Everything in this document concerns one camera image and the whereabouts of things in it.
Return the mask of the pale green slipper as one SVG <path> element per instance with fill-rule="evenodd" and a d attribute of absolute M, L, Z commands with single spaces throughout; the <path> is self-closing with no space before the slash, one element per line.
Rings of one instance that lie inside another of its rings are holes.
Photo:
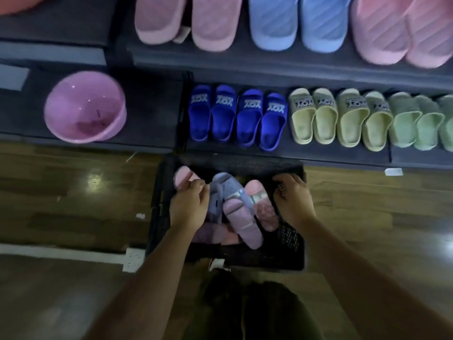
<path fill-rule="evenodd" d="M 416 123 L 422 111 L 407 92 L 397 92 L 388 98 L 393 123 L 389 128 L 390 142 L 399 148 L 410 147 L 415 142 Z"/>
<path fill-rule="evenodd" d="M 445 120 L 438 103 L 427 96 L 415 97 L 422 113 L 416 122 L 416 138 L 414 147 L 421 151 L 431 150 L 438 144 L 439 128 Z"/>
<path fill-rule="evenodd" d="M 445 116 L 439 128 L 440 141 L 446 151 L 453 152 L 453 94 L 440 97 L 437 104 Z"/>

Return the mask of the dark slipper shelving unit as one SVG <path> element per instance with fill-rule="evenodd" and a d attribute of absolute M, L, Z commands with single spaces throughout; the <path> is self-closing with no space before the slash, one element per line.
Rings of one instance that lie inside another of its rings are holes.
<path fill-rule="evenodd" d="M 363 143 L 345 148 L 337 139 L 328 145 L 315 140 L 300 145 L 293 141 L 289 121 L 278 148 L 273 152 L 264 152 L 257 144 L 240 148 L 234 136 L 224 144 L 212 139 L 194 142 L 189 139 L 187 117 L 188 95 L 192 86 L 198 84 L 212 87 L 225 84 L 235 88 L 238 94 L 255 88 L 285 97 L 298 87 L 309 91 L 324 87 L 335 96 L 346 88 L 355 88 L 361 93 L 378 91 L 385 97 L 400 91 L 438 97 L 453 92 L 453 59 L 436 69 L 416 68 L 405 60 L 390 66 L 378 66 L 362 60 L 350 34 L 341 48 L 331 54 L 308 50 L 298 37 L 285 51 L 263 51 L 252 41 L 247 0 L 244 0 L 234 43 L 224 52 L 202 51 L 191 38 L 182 44 L 146 45 L 139 40 L 134 27 L 135 0 L 128 1 L 116 48 L 121 49 L 136 68 L 161 73 L 165 77 L 182 78 L 185 82 L 183 115 L 178 131 L 178 141 L 184 151 L 295 158 L 334 166 L 453 170 L 453 153 L 445 151 L 441 145 L 420 151 L 413 147 L 401 149 L 388 142 L 380 152 L 367 150 Z"/>

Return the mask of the black plastic mesh crate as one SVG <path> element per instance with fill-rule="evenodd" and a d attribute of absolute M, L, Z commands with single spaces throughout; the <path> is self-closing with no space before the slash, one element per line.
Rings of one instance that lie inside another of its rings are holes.
<path fill-rule="evenodd" d="M 165 155 L 156 176 L 146 256 L 155 250 L 169 229 L 169 202 L 176 192 L 173 177 L 181 166 L 188 166 L 207 182 L 220 172 L 230 173 L 234 177 L 257 179 L 270 194 L 273 206 L 273 193 L 278 186 L 278 183 L 273 181 L 273 176 L 294 173 L 306 181 L 303 164 L 299 160 L 235 154 Z M 186 262 L 220 258 L 225 259 L 226 264 L 231 267 L 256 268 L 270 272 L 303 271 L 307 261 L 304 240 L 282 219 L 279 212 L 277 215 L 279 227 L 276 231 L 261 230 L 264 244 L 260 248 L 253 250 L 244 243 L 229 246 L 194 243 L 189 247 Z"/>

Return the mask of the person's right hand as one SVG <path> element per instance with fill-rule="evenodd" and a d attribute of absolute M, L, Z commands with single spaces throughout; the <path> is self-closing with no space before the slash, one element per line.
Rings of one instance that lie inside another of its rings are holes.
<path fill-rule="evenodd" d="M 306 184 L 304 200 L 274 200 L 274 202 L 286 223 L 299 233 L 303 232 L 304 225 L 316 220 L 312 196 Z"/>

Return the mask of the paper slipper tag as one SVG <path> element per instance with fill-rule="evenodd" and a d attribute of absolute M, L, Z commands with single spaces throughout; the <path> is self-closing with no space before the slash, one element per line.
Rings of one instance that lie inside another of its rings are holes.
<path fill-rule="evenodd" d="M 181 25 L 172 42 L 176 44 L 182 44 L 188 38 L 190 33 L 191 27 Z"/>

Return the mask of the person's right forearm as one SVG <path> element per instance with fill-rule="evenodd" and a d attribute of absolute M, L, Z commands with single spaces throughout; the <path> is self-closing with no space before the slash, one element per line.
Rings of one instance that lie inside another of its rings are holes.
<path fill-rule="evenodd" d="M 315 217 L 293 225 L 363 340 L 453 340 L 453 324 Z"/>

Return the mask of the large light blue slipper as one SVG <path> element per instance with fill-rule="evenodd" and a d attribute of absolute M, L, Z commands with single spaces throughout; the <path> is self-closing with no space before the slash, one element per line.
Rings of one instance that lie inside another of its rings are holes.
<path fill-rule="evenodd" d="M 310 51 L 329 54 L 344 43 L 352 0 L 300 0 L 299 20 L 303 45 Z"/>
<path fill-rule="evenodd" d="M 248 0 L 254 44 L 264 51 L 289 49 L 298 31 L 299 0 Z"/>

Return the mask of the lavender slipper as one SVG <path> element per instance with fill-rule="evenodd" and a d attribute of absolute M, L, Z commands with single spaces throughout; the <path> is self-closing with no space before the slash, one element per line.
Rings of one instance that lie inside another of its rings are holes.
<path fill-rule="evenodd" d="M 209 202 L 206 221 L 214 224 L 222 223 L 224 193 L 220 183 L 211 182 L 209 184 Z"/>
<path fill-rule="evenodd" d="M 251 211 L 252 216 L 255 216 L 252 200 L 246 193 L 244 186 L 231 174 L 220 172 L 213 176 L 212 182 L 219 183 L 223 190 L 224 201 L 237 198 Z"/>

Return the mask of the pink plastic basin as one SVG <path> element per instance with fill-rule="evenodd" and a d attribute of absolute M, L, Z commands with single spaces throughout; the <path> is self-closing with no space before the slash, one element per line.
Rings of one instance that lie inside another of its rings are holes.
<path fill-rule="evenodd" d="M 126 95 L 110 75 L 81 71 L 61 79 L 49 92 L 43 119 L 57 138 L 87 144 L 113 138 L 127 120 Z"/>

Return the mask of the light pink slipper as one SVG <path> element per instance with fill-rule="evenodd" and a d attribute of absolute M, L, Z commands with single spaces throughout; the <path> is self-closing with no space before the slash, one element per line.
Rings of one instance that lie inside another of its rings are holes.
<path fill-rule="evenodd" d="M 200 180 L 200 177 L 188 166 L 179 167 L 173 176 L 173 184 L 176 191 L 179 191 L 181 186 L 183 186 L 186 182 L 190 183 L 194 180 Z"/>

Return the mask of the large pink ribbed slipper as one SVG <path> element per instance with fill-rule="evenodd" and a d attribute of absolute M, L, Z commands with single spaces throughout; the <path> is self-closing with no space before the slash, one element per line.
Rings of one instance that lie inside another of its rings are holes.
<path fill-rule="evenodd" d="M 453 0 L 404 0 L 411 44 L 405 59 L 432 69 L 453 57 Z"/>
<path fill-rule="evenodd" d="M 410 47 L 405 15 L 413 0 L 353 0 L 352 35 L 366 62 L 388 66 L 401 61 Z"/>

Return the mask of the dark basin shelving unit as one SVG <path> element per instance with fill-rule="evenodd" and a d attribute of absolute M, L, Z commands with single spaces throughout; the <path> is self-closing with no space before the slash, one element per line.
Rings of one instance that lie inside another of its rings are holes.
<path fill-rule="evenodd" d="M 177 146 L 184 83 L 134 67 L 116 39 L 128 0 L 45 0 L 32 9 L 0 16 L 0 64 L 30 69 L 22 91 L 0 89 L 0 140 L 70 145 L 46 127 L 48 93 L 83 70 L 110 74 L 126 94 L 127 120 L 96 149 L 171 153 Z"/>

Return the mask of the grey shelf label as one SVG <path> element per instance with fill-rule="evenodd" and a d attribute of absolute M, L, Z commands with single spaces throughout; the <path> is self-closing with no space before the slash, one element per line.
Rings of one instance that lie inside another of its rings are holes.
<path fill-rule="evenodd" d="M 0 64 L 0 89 L 22 91 L 30 69 Z"/>

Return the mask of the red plastic basin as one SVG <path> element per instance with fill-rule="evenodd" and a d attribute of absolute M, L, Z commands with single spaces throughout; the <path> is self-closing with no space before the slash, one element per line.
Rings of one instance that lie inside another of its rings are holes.
<path fill-rule="evenodd" d="M 39 5 L 45 0 L 0 0 L 0 16 L 20 13 Z"/>

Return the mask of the royal blue slipper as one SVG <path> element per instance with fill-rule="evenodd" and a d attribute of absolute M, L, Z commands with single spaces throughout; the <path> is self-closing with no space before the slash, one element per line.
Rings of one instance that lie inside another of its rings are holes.
<path fill-rule="evenodd" d="M 189 98 L 189 135 L 195 142 L 204 142 L 208 138 L 211 126 L 212 88 L 209 85 L 197 85 Z"/>
<path fill-rule="evenodd" d="M 242 93 L 237 104 L 236 142 L 240 147 L 255 143 L 258 125 L 263 116 L 264 95 L 260 90 L 249 89 Z"/>
<path fill-rule="evenodd" d="M 263 116 L 260 128 L 260 148 L 266 152 L 274 151 L 286 125 L 288 117 L 288 103 L 286 98 L 276 92 L 264 97 Z"/>
<path fill-rule="evenodd" d="M 229 141 L 233 131 L 236 108 L 236 91 L 229 85 L 218 85 L 211 108 L 214 140 L 221 143 Z"/>

